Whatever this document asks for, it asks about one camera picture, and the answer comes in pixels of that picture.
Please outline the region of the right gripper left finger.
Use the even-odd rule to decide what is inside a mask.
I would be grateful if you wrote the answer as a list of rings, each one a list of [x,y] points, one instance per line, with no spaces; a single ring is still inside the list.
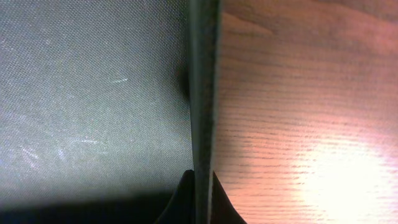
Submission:
[[[193,224],[194,222],[195,173],[193,170],[186,170],[155,224]]]

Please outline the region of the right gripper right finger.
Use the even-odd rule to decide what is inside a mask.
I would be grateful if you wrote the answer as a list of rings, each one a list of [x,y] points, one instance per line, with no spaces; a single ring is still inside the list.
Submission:
[[[211,196],[211,224],[246,224],[235,210],[215,173]]]

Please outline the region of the black gift box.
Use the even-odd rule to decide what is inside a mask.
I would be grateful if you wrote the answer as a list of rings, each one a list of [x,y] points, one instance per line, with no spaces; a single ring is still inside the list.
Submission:
[[[1,2],[1,222],[209,223],[220,1]]]

